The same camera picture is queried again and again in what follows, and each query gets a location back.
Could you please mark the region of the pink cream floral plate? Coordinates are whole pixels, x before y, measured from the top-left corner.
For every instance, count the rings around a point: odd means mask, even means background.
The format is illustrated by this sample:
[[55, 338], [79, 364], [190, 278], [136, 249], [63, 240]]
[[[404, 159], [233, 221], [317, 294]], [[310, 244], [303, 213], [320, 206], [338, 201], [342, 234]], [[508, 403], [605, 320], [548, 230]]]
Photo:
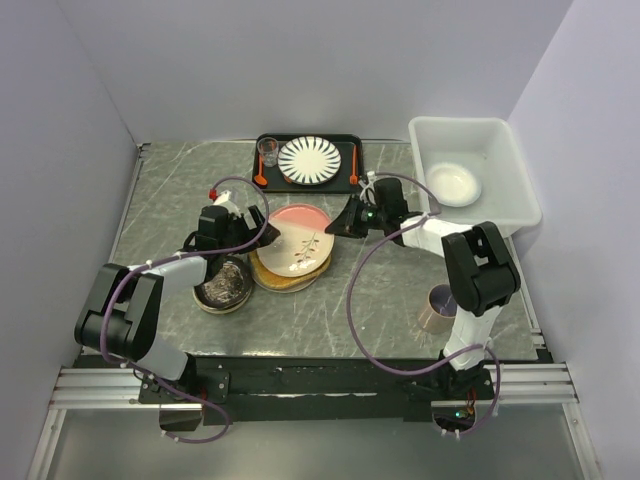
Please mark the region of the pink cream floral plate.
[[334, 236], [325, 228], [329, 216], [309, 204], [292, 204], [270, 214], [269, 224], [280, 231], [278, 238], [256, 250], [258, 259], [271, 273], [300, 277], [319, 269], [329, 258]]

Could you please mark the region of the orange woven pattern plate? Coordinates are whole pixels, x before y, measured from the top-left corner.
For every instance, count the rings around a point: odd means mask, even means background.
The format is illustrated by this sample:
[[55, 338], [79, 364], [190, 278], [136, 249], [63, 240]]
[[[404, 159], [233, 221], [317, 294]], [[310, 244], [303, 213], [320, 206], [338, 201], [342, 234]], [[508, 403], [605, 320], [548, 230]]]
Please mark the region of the orange woven pattern plate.
[[311, 273], [298, 277], [284, 277], [269, 271], [259, 260], [255, 252], [248, 254], [253, 280], [261, 287], [276, 292], [294, 291], [313, 283], [329, 267], [332, 257], [329, 256], [322, 265]]

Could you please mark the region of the white ribbed deep plate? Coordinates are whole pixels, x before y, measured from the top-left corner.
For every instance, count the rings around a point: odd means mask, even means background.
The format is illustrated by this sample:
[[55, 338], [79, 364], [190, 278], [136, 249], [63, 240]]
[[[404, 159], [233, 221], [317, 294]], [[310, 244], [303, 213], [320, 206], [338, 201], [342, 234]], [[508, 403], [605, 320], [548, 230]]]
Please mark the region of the white ribbed deep plate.
[[450, 162], [431, 166], [426, 185], [440, 204], [462, 208], [476, 202], [482, 193], [480, 180], [466, 167]]

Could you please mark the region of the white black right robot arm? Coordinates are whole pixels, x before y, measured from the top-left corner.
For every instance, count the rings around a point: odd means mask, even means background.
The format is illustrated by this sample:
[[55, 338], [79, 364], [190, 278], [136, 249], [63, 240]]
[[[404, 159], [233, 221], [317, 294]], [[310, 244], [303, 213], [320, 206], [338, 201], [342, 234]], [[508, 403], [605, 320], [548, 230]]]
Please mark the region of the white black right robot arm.
[[[404, 180], [428, 197], [433, 196], [409, 176], [375, 172], [325, 229], [327, 234], [353, 239], [365, 238], [371, 230], [384, 233], [384, 238], [365, 254], [347, 285], [348, 326], [358, 349], [374, 366], [398, 376], [440, 371], [439, 390], [449, 398], [460, 398], [481, 375], [485, 356], [490, 353], [491, 330], [502, 309], [520, 290], [520, 274], [496, 224], [485, 221], [469, 226], [441, 220], [439, 204], [428, 212], [411, 211], [403, 193]], [[441, 358], [422, 369], [397, 370], [377, 360], [359, 339], [352, 318], [357, 277], [366, 261], [388, 242], [423, 250], [445, 261], [456, 315]]]

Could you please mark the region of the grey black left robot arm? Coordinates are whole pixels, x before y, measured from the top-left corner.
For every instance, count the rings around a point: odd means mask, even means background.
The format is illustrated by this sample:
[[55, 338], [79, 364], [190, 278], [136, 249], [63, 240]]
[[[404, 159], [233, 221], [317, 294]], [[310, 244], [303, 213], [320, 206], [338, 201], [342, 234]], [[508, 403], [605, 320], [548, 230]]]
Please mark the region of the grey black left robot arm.
[[257, 206], [249, 208], [253, 226], [237, 208], [209, 205], [197, 229], [174, 255], [139, 266], [114, 263], [97, 273], [74, 328], [74, 339], [108, 362], [132, 363], [163, 378], [163, 390], [184, 402], [198, 390], [199, 378], [189, 354], [158, 334], [161, 304], [168, 296], [212, 280], [225, 257], [272, 244], [280, 231]]

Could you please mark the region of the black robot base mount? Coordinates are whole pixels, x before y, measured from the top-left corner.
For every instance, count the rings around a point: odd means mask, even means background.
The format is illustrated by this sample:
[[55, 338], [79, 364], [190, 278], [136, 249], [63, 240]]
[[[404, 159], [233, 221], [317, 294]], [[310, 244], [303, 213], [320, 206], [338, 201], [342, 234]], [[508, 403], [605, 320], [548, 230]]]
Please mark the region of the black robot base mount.
[[[431, 366], [429, 359], [387, 358], [397, 370]], [[364, 358], [199, 356], [188, 393], [223, 408], [197, 407], [206, 425], [234, 422], [399, 418], [429, 422], [433, 406], [491, 401], [496, 383], [483, 365], [469, 387], [450, 389], [442, 372], [398, 376]]]

